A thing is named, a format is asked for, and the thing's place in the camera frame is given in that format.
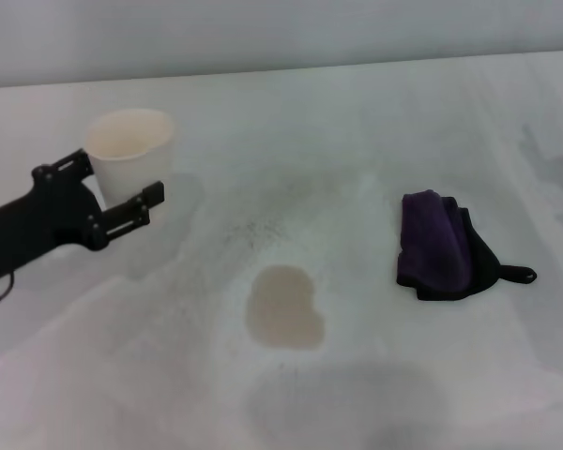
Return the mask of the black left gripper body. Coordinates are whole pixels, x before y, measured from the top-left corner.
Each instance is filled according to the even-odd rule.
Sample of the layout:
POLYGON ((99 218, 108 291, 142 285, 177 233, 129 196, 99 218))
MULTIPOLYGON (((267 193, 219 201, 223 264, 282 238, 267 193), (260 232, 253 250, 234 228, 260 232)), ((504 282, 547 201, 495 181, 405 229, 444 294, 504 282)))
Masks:
POLYGON ((88 164, 39 166, 31 190, 0 207, 0 278, 60 246, 106 247, 102 212, 84 184, 92 173, 88 164))

